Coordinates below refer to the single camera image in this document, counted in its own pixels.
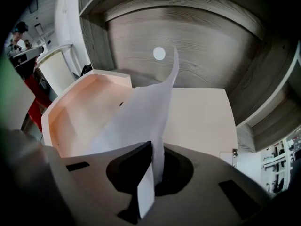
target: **ceiling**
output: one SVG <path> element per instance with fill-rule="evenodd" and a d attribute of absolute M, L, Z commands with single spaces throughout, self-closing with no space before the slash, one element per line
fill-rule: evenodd
<path fill-rule="evenodd" d="M 54 29 L 54 12 L 56 0 L 38 0 L 38 10 L 32 14 L 27 7 L 22 13 L 18 21 L 24 21 L 28 25 L 28 32 L 25 33 L 24 38 L 29 39 L 29 36 L 34 39 L 40 39 L 34 26 L 41 24 L 43 32 Z"/>

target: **red object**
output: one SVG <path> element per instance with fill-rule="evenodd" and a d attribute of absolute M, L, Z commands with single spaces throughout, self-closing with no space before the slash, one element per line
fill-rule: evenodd
<path fill-rule="evenodd" d="M 28 110 L 28 114 L 31 120 L 38 126 L 38 128 L 42 132 L 42 113 L 39 109 L 38 103 L 48 108 L 51 104 L 51 100 L 49 100 L 48 96 L 40 89 L 38 83 L 32 75 L 29 76 L 26 80 L 24 80 L 24 82 L 36 96 L 31 107 Z"/>

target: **black rectangle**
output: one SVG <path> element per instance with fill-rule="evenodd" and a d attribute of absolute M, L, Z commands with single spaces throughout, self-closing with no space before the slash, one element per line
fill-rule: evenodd
<path fill-rule="evenodd" d="M 76 164 L 67 165 L 66 168 L 68 169 L 68 171 L 75 171 L 88 166 L 90 166 L 90 164 L 87 163 L 86 161 L 83 161 Z"/>
<path fill-rule="evenodd" d="M 241 219 L 247 219 L 260 210 L 260 206 L 234 181 L 224 181 L 219 186 L 230 200 Z"/>
<path fill-rule="evenodd" d="M 295 156 L 296 156 L 296 160 L 300 159 L 301 158 L 301 150 L 296 151 Z"/>

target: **paper sheet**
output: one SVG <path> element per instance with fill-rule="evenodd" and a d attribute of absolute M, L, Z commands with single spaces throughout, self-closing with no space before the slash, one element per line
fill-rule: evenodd
<path fill-rule="evenodd" d="M 103 127 L 86 154 L 102 153 L 152 141 L 152 169 L 155 185 L 162 180 L 164 148 L 162 135 L 166 126 L 171 92 L 179 71 L 179 56 L 174 49 L 174 65 L 169 77 L 159 84 L 134 89 L 131 97 Z"/>
<path fill-rule="evenodd" d="M 137 187 L 137 198 L 140 217 L 144 218 L 155 202 L 155 186 L 152 173 L 152 164 L 150 164 Z"/>

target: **white circle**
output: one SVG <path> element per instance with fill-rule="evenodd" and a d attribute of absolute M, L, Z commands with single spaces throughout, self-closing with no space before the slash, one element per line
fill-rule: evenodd
<path fill-rule="evenodd" d="M 156 60 L 162 60 L 165 58 L 165 50 L 161 47 L 156 47 L 153 54 Z"/>

